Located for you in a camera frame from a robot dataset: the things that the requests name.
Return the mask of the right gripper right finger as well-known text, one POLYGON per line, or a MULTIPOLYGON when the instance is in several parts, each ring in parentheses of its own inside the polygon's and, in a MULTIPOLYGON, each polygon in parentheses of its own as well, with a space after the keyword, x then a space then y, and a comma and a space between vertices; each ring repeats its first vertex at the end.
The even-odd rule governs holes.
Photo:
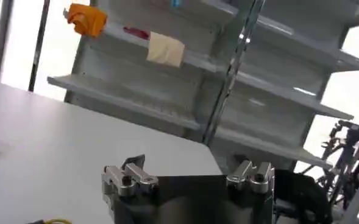
POLYGON ((233 173, 226 176, 226 185, 242 190, 248 185, 256 194, 274 191, 275 169, 269 162, 253 166, 252 161, 244 160, 233 173))

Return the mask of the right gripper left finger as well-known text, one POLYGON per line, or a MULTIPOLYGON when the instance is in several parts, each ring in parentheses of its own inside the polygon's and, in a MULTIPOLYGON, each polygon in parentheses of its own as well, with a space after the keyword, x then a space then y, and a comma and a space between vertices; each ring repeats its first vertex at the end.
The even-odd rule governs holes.
POLYGON ((101 174, 102 193, 132 197, 138 190, 151 194, 158 188, 158 178, 143 170, 146 155, 128 157, 121 167, 105 166, 101 174))

